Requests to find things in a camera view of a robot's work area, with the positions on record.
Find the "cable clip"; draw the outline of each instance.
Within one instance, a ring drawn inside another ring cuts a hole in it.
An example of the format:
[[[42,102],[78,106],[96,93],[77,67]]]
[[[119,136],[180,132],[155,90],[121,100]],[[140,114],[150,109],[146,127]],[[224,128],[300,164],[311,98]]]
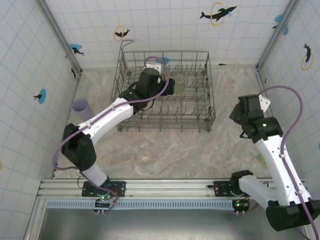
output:
[[[295,195],[298,195],[298,194],[302,195],[302,194],[303,194],[303,191],[302,191],[301,189],[299,189],[299,191],[296,191],[296,192],[295,192]]]

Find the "metal corner post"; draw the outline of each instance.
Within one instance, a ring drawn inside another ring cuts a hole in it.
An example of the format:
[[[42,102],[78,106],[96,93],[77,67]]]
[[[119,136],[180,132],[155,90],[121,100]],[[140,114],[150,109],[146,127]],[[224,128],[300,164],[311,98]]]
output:
[[[266,64],[271,52],[274,50],[277,42],[279,41],[280,37],[282,36],[283,32],[285,31],[286,27],[288,26],[289,20],[291,19],[292,15],[294,14],[298,4],[301,0],[290,0],[281,21],[276,26],[275,32],[270,39],[269,43],[267,44],[262,57],[257,64],[257,69],[262,69],[262,67]]]
[[[67,40],[65,39],[63,33],[61,32],[60,28],[58,27],[58,24],[56,23],[54,16],[51,14],[48,5],[46,4],[45,0],[35,0],[35,3],[42,11],[42,14],[47,21],[48,25],[50,26],[51,30],[53,31],[53,34],[55,35],[56,39],[58,40],[60,46],[62,47],[66,57],[68,58],[72,69],[80,75],[81,68],[79,63],[77,62],[73,52],[71,51]]]

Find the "tiled wall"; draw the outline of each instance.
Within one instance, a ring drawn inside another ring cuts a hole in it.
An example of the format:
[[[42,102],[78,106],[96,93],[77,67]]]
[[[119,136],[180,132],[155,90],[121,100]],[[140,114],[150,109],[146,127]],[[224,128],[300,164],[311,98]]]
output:
[[[206,50],[213,64],[257,64],[289,0],[46,0],[82,68],[115,67],[121,39],[131,50]],[[221,8],[236,7],[215,21]]]
[[[300,122],[287,141],[290,156],[312,196],[320,200],[320,1],[302,0],[262,71],[266,87],[296,89],[304,103]],[[309,61],[305,44],[311,48]],[[271,107],[283,130],[297,117],[299,103],[293,93],[271,90]]]
[[[52,172],[76,81],[35,1],[0,3],[0,239],[16,240]]]

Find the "marble floor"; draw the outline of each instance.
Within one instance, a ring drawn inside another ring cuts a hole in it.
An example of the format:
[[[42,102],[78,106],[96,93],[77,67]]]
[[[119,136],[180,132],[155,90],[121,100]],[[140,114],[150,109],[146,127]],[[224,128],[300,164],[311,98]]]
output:
[[[258,178],[270,177],[251,140],[241,139],[241,127],[229,119],[238,96],[259,92],[252,68],[212,68],[216,119],[211,132],[198,130],[113,128],[96,144],[97,163],[110,178],[188,179],[229,178],[250,170]],[[94,114],[110,103],[115,69],[84,72],[75,99],[86,98]],[[70,113],[69,123],[82,120]],[[60,154],[60,167],[71,163]],[[55,178],[76,178],[75,170],[56,171]]]

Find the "metal wire basket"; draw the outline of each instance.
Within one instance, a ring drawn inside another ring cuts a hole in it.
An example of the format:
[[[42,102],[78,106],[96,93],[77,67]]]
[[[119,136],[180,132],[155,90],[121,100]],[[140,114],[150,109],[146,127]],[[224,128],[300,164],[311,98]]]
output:
[[[149,56],[169,58],[170,78],[180,73],[185,76],[183,94],[158,97],[152,107],[145,109],[118,124],[122,131],[141,129],[198,129],[211,131],[216,119],[214,91],[211,78],[209,52],[193,50],[124,50],[133,40],[121,42],[112,88],[111,102],[124,90],[139,80],[144,70],[144,60]]]

